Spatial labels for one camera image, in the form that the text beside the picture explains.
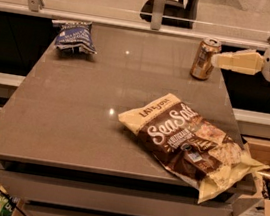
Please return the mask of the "black office chair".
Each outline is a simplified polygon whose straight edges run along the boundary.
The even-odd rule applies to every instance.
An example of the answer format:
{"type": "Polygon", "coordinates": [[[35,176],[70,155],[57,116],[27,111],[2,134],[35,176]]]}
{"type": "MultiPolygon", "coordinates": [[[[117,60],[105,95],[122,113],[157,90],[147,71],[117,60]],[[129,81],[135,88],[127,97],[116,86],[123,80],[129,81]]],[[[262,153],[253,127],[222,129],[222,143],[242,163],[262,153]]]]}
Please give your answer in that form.
{"type": "Polygon", "coordinates": [[[192,29],[196,21],[199,0],[165,0],[163,19],[165,26],[192,29]]]}

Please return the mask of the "brown sea salt chips bag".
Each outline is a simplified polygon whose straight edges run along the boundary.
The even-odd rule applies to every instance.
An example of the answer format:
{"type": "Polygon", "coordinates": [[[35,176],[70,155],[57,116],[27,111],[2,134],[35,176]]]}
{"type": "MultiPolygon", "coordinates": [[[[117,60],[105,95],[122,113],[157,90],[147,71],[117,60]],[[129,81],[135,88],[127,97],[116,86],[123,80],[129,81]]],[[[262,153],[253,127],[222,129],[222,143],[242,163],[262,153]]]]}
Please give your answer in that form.
{"type": "Polygon", "coordinates": [[[171,93],[118,118],[168,172],[198,189],[200,203],[268,169],[171,93]]]}

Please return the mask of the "middle metal railing post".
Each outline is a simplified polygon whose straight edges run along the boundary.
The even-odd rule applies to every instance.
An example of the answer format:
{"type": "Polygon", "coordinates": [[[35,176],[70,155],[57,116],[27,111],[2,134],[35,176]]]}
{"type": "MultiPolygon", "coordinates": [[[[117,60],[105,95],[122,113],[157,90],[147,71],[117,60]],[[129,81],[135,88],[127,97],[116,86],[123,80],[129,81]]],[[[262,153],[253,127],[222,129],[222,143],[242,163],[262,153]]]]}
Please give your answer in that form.
{"type": "Polygon", "coordinates": [[[160,27],[162,26],[164,5],[165,0],[154,0],[150,24],[151,30],[160,30],[160,27]]]}

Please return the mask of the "orange soda can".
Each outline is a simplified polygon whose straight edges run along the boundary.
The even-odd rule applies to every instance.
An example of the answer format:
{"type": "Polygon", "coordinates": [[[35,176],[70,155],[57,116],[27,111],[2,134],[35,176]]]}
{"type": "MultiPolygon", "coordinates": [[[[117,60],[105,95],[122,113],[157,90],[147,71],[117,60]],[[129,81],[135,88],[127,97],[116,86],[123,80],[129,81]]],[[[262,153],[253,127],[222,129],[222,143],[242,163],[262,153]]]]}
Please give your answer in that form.
{"type": "Polygon", "coordinates": [[[222,50],[221,42],[216,38],[207,37],[202,40],[197,49],[197,54],[190,68],[191,76],[201,81],[206,80],[211,75],[214,68],[211,62],[212,56],[222,50]]]}

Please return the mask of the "blue chips bag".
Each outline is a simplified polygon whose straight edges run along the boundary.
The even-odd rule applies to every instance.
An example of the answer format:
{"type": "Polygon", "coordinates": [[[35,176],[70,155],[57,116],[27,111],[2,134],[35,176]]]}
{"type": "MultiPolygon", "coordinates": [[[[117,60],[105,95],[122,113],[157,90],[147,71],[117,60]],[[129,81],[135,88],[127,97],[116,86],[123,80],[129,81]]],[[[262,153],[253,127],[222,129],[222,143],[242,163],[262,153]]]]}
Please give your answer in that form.
{"type": "Polygon", "coordinates": [[[56,48],[71,53],[96,53],[91,38],[91,22],[55,19],[52,23],[60,29],[55,38],[56,48]]]}

